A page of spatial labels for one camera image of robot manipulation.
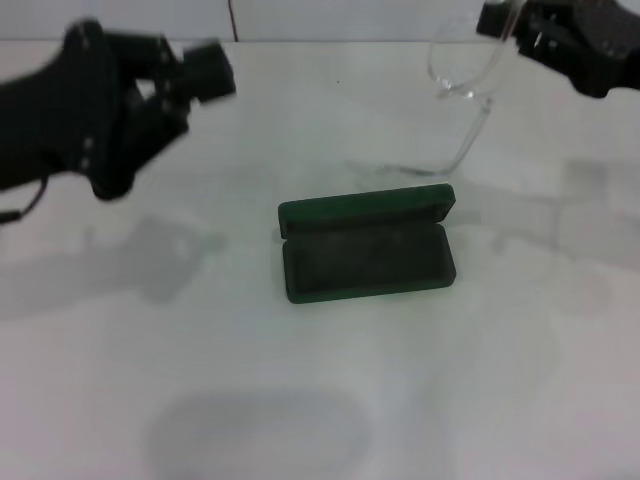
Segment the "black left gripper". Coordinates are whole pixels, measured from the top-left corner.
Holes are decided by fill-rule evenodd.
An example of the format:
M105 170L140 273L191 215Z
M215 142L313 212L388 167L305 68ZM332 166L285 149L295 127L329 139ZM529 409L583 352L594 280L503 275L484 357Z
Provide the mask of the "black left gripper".
M158 81L126 122L127 169L142 169L189 132L194 101L236 93L217 39L178 57L162 34L105 33L95 20L80 21L50 61L1 84L2 189L73 173L85 177L102 200L131 190L133 174L114 157L123 98L115 56L125 74Z

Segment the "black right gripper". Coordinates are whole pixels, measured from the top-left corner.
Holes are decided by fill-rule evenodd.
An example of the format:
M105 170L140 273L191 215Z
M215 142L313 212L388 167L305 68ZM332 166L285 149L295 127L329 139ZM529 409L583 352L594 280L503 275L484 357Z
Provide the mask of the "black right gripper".
M517 24L567 11L564 52L556 38ZM603 99L614 89L639 89L639 15L617 1L485 1L476 32L511 41L518 56L548 69L568 71L584 96Z

